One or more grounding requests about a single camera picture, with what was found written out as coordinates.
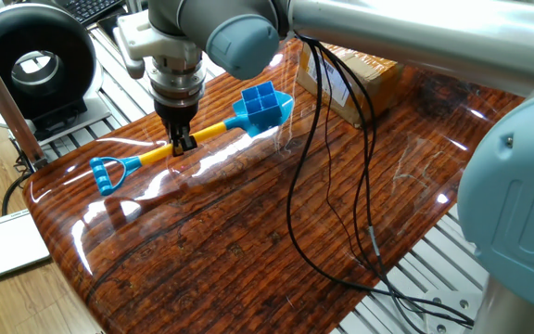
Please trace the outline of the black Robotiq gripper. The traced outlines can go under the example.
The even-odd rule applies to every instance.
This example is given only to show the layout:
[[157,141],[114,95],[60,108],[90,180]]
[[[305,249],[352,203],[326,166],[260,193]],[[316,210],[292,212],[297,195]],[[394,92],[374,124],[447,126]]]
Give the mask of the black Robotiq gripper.
[[172,144],[173,157],[181,156],[183,151],[197,148],[197,140],[190,134],[189,123],[197,115],[198,103],[185,107],[172,107],[155,100],[154,108],[166,126]]

